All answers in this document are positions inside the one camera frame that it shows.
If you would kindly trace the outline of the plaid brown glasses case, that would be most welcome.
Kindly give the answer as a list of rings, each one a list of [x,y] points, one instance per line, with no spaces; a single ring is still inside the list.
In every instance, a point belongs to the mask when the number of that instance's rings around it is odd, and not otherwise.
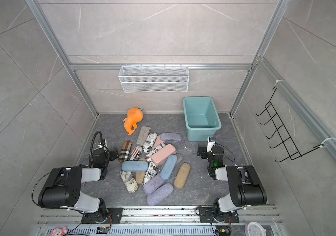
[[[118,160],[120,163],[123,163],[128,160],[129,155],[131,153],[131,148],[132,148],[132,142],[129,140],[125,141],[118,156]]]

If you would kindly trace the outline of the blue fabric case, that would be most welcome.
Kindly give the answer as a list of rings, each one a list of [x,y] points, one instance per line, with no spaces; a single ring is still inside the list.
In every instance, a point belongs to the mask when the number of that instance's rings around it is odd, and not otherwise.
[[[121,169],[124,172],[146,172],[148,163],[146,161],[125,161]]]
[[[171,174],[175,168],[175,165],[177,163],[177,156],[176,155],[170,155],[164,165],[164,167],[161,170],[160,177],[163,180],[168,180],[171,177]]]

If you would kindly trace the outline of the teal plastic storage box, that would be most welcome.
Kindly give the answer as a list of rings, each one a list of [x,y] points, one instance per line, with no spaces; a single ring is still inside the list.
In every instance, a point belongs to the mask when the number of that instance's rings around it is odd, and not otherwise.
[[[187,139],[191,142],[207,141],[222,127],[214,100],[209,96],[185,97],[183,109]]]

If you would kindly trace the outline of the grey marble glasses case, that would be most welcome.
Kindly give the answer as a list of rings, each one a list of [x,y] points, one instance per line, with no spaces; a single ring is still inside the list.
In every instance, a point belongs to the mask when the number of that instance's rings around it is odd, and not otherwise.
[[[143,146],[149,134],[150,134],[150,127],[142,126],[140,129],[136,144],[138,146]]]

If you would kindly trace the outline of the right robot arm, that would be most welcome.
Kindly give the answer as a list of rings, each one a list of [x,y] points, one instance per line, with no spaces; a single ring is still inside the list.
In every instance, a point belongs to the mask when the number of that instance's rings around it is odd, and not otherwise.
[[[224,149],[217,144],[213,145],[211,150],[198,146],[197,156],[208,161],[208,175],[212,179],[227,182],[229,187],[229,193],[222,198],[217,198],[212,208],[197,208],[199,215],[205,217],[201,219],[202,223],[212,220],[218,222],[230,220],[232,223],[238,223],[236,213],[239,209],[267,203],[266,191],[252,165],[224,165]]]

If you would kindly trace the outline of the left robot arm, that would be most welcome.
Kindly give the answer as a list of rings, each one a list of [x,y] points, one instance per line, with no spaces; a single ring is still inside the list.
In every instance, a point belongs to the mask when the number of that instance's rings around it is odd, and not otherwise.
[[[109,214],[103,199],[91,197],[81,191],[84,183],[105,179],[109,162],[118,158],[117,150],[110,151],[100,130],[96,131],[91,144],[87,165],[54,168],[47,177],[37,201],[41,208],[65,208],[93,217]]]

